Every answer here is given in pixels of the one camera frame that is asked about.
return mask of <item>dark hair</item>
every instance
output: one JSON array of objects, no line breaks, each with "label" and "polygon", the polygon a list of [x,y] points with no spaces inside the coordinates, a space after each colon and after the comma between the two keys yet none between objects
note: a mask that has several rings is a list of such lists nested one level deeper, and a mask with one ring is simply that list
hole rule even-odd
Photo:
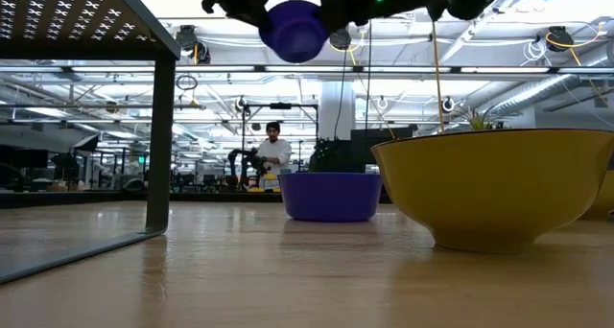
[{"label": "dark hair", "polygon": [[277,132],[281,131],[281,127],[279,126],[279,122],[268,122],[267,123],[267,131],[269,131],[269,128],[275,129],[275,130],[277,130]]}]

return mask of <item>perforated metal tabletop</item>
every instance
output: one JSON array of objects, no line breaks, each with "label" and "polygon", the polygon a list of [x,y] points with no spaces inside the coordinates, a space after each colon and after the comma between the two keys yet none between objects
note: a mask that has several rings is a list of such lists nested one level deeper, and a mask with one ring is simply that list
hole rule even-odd
[{"label": "perforated metal tabletop", "polygon": [[0,0],[0,58],[154,59],[179,46],[140,0]]}]

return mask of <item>purple bowl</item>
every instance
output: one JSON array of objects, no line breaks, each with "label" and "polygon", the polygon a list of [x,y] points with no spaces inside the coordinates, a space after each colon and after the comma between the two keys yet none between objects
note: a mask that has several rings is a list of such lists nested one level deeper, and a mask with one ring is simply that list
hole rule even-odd
[{"label": "purple bowl", "polygon": [[375,215],[382,179],[376,174],[299,173],[279,175],[279,185],[292,219],[350,223]]},{"label": "purple bowl", "polygon": [[319,6],[302,0],[280,3],[269,11],[272,29],[260,38],[283,60],[303,63],[319,54],[329,34],[318,19]]}]

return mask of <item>man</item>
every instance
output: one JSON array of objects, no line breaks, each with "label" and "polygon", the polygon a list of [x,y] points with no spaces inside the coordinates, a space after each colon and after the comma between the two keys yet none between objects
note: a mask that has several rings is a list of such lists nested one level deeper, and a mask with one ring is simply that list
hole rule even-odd
[{"label": "man", "polygon": [[271,175],[279,175],[281,169],[288,167],[292,147],[286,140],[279,138],[281,127],[277,122],[267,123],[269,138],[260,144],[258,156],[265,162],[264,167]]}]

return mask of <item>white shirt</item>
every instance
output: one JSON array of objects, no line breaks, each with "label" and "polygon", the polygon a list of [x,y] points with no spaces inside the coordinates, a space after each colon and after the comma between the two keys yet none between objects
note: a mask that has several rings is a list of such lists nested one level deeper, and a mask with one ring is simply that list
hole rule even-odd
[{"label": "white shirt", "polygon": [[290,155],[292,155],[292,147],[290,142],[282,139],[277,139],[275,142],[266,140],[260,144],[258,149],[258,156],[276,157],[279,158],[279,164],[265,163],[265,168],[271,168],[268,170],[268,174],[279,175],[281,169],[288,167],[290,162]]}]

